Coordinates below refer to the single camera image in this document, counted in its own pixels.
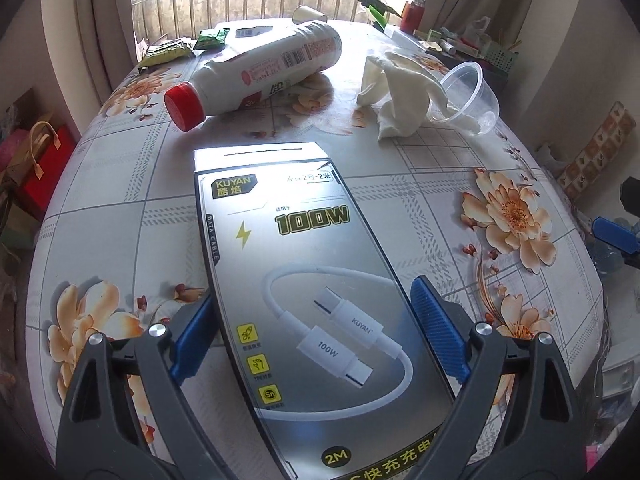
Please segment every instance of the clear plastic cup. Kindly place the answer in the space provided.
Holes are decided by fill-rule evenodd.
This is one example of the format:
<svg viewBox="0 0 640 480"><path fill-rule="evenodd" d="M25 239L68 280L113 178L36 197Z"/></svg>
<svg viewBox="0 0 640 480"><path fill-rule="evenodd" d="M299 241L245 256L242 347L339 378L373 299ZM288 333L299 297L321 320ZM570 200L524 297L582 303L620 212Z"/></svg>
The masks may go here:
<svg viewBox="0 0 640 480"><path fill-rule="evenodd" d="M461 134L482 135L500 116L498 98L482 77L482 67L473 61L461 63L440 81L449 99L446 117L433 100L427 118L435 126L448 126Z"/></svg>

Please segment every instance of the basket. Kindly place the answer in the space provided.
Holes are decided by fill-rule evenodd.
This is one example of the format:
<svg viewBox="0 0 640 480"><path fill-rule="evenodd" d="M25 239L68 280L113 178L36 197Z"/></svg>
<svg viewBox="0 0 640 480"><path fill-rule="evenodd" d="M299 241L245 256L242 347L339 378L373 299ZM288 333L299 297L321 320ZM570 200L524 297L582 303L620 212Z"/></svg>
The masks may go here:
<svg viewBox="0 0 640 480"><path fill-rule="evenodd" d="M500 43L490 41L482 47L480 51L482 57L493 66L503 70L507 74L511 71L513 64L518 59L518 53L507 50Z"/></svg>

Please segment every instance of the yellow icon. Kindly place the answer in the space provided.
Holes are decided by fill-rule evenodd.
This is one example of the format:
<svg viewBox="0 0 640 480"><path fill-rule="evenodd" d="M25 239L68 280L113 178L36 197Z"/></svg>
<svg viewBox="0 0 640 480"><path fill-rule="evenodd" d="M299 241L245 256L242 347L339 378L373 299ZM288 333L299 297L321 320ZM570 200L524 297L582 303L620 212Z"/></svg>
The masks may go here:
<svg viewBox="0 0 640 480"><path fill-rule="evenodd" d="M240 238L242 240L242 248L243 249L244 249L244 244L249 239L249 235L250 234L251 234L251 229L249 229L249 230L245 229L244 228L244 222L242 222L242 225L238 229L238 234L236 235L236 238Z"/></svg>
<svg viewBox="0 0 640 480"><path fill-rule="evenodd" d="M253 323L239 325L236 327L236 330L238 330L238 337L240 338L241 343L252 343L254 341L258 341L258 332Z"/></svg>
<svg viewBox="0 0 640 480"><path fill-rule="evenodd" d="M258 388L258 392L262 397L262 402L264 402L265 404L273 404L274 402L279 402L280 400L282 400L280 392L278 391L278 387L275 384L270 384L269 386Z"/></svg>
<svg viewBox="0 0 640 480"><path fill-rule="evenodd" d="M263 374L269 371L269 363L265 354L252 355L246 359L249 370L253 375Z"/></svg>

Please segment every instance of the metal screw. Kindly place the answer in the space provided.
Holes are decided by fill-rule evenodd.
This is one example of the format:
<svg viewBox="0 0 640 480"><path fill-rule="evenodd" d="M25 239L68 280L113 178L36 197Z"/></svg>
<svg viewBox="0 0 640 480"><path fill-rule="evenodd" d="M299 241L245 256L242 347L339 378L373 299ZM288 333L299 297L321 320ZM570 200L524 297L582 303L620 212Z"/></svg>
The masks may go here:
<svg viewBox="0 0 640 480"><path fill-rule="evenodd" d="M491 328L491 325L488 323L478 323L476 325L476 332L478 332L480 335L489 335L493 331L494 329Z"/></svg>
<svg viewBox="0 0 640 480"><path fill-rule="evenodd" d="M97 333L97 334L93 334L91 336L89 336L89 344L90 345L99 345L102 340L104 339L104 336L101 333Z"/></svg>
<svg viewBox="0 0 640 480"><path fill-rule="evenodd" d="M540 341L543 345L550 345L554 341L554 338L551 334L540 332L538 334L538 341Z"/></svg>
<svg viewBox="0 0 640 480"><path fill-rule="evenodd" d="M166 327L162 323L156 323L149 327L149 335L151 337L160 337L166 332Z"/></svg>

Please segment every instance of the cable image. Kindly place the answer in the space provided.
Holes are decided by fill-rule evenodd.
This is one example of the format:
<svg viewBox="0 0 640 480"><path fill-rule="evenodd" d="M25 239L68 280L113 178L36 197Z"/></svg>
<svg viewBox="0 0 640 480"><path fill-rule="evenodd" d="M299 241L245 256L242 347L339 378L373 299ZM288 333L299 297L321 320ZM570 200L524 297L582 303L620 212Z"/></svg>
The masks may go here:
<svg viewBox="0 0 640 480"><path fill-rule="evenodd" d="M343 378L352 385L360 388L369 378L372 369L358 359L356 354L345 345L329 335L319 326L309 328L288 310L283 310L273 297L271 287L276 280L293 274L329 274L369 280L387 286L396 286L396 282L360 270L343 269L341 267L314 266L303 264L288 264L272 270L262 280L262 297L273 315L284 325L284 328L300 337L302 341L297 346L304 355L320 365L331 375ZM326 412L280 412L256 408L256 412L264 418L272 420L290 420L310 422L320 420L338 420L350 416L362 415L386 406L401 396L408 388L414 377L414 367L409 356L397 342L385 335L383 326L357 307L351 301L345 300L325 287L316 297L315 305L329 316L329 320L365 348L375 346L389 357L398 359L404 367L404 378L388 394L361 404L341 410Z"/></svg>

